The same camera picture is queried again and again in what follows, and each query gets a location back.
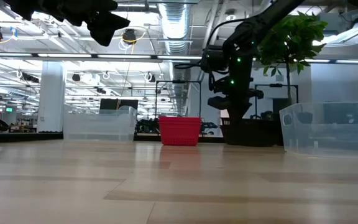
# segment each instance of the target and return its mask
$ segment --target ceiling duct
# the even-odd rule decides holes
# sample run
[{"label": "ceiling duct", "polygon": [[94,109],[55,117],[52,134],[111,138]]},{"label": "ceiling duct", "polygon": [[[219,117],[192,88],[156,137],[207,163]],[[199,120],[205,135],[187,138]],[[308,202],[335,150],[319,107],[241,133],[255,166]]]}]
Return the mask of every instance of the ceiling duct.
[{"label": "ceiling duct", "polygon": [[[161,13],[162,31],[164,38],[173,39],[165,42],[165,49],[169,55],[186,55],[189,53],[190,43],[177,41],[185,39],[189,33],[190,4],[161,3],[158,4]],[[174,63],[170,63],[170,76],[172,80],[189,80],[190,70],[173,69]],[[172,93],[178,114],[184,114],[186,98],[183,96],[183,85],[172,85]]]},{"label": "ceiling duct", "polygon": [[113,12],[152,12],[160,14],[156,4],[139,3],[118,3],[118,7]]}]

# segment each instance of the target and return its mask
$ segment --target white column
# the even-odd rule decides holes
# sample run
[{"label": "white column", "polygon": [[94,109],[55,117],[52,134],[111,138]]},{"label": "white column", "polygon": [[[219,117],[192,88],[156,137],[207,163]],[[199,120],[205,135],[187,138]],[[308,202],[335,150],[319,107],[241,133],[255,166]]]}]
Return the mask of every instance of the white column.
[{"label": "white column", "polygon": [[67,72],[62,62],[44,62],[42,66],[37,132],[63,131]]}]

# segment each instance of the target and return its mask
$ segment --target black metal frame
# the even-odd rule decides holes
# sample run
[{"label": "black metal frame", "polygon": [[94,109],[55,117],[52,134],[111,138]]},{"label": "black metal frame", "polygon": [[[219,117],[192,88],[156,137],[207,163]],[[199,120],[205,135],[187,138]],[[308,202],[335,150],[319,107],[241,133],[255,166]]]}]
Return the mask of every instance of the black metal frame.
[{"label": "black metal frame", "polygon": [[[256,84],[255,89],[258,89],[258,86],[269,86],[270,88],[283,88],[288,85],[282,84]],[[299,86],[298,85],[290,85],[296,88],[296,103],[299,103]],[[258,115],[258,98],[255,96],[255,115]]]},{"label": "black metal frame", "polygon": [[200,86],[200,110],[198,116],[201,117],[201,81],[181,81],[181,80],[174,80],[174,81],[156,81],[155,82],[155,118],[157,118],[157,97],[158,97],[158,84],[159,83],[173,83],[173,84],[185,84],[185,83],[198,83]]}]

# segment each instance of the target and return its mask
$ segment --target silver ventilation duct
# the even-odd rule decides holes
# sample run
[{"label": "silver ventilation duct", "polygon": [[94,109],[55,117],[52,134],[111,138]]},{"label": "silver ventilation duct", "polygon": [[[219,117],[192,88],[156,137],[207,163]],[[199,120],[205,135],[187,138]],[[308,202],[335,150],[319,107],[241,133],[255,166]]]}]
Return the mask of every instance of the silver ventilation duct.
[{"label": "silver ventilation duct", "polygon": [[118,3],[113,12],[152,12],[160,14],[156,4]]},{"label": "silver ventilation duct", "polygon": [[[184,39],[188,36],[190,25],[190,4],[161,3],[158,9],[161,14],[162,31],[166,39]],[[165,42],[165,49],[169,55],[186,55],[189,53],[190,43],[186,42]],[[170,63],[170,77],[172,80],[189,80],[189,70],[174,69],[174,63]],[[173,102],[175,102],[178,114],[185,114],[188,86],[172,85]]]}]

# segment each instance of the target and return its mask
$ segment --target wooden floor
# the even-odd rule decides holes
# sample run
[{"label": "wooden floor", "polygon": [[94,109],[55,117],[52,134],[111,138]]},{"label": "wooden floor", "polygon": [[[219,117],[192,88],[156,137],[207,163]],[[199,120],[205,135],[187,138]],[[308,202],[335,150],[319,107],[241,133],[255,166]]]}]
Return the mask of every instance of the wooden floor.
[{"label": "wooden floor", "polygon": [[358,224],[358,160],[280,147],[0,144],[0,224]]}]

